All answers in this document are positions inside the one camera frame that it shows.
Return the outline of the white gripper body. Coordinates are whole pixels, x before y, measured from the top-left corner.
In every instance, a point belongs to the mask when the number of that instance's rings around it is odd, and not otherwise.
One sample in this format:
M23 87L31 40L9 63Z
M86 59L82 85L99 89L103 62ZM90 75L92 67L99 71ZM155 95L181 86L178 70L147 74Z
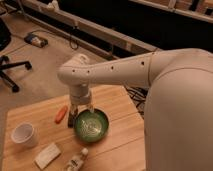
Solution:
M70 100L74 105L86 105L91 102L91 91L87 84L74 85L69 88Z

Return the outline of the light gripper finger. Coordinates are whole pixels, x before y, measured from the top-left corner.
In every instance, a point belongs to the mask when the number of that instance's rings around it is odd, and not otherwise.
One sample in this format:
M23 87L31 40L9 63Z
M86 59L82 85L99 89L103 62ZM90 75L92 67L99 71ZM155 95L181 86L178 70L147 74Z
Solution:
M90 112L94 112L94 110L95 110L93 104L87 104L87 109L88 109Z

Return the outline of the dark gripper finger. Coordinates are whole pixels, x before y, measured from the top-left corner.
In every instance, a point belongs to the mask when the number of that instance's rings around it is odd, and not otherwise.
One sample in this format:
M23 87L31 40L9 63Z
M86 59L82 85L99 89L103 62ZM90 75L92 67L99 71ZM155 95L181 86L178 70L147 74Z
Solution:
M68 116L68 127L72 128L74 124L74 120L78 114L78 107L76 105L72 105L70 107L69 116Z

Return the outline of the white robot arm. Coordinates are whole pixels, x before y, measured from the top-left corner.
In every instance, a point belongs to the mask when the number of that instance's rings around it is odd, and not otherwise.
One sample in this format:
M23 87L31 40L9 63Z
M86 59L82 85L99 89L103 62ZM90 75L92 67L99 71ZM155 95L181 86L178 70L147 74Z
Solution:
M146 89L146 171L213 171L213 53L164 50L97 64L76 54L58 77L74 106L91 102L91 84Z

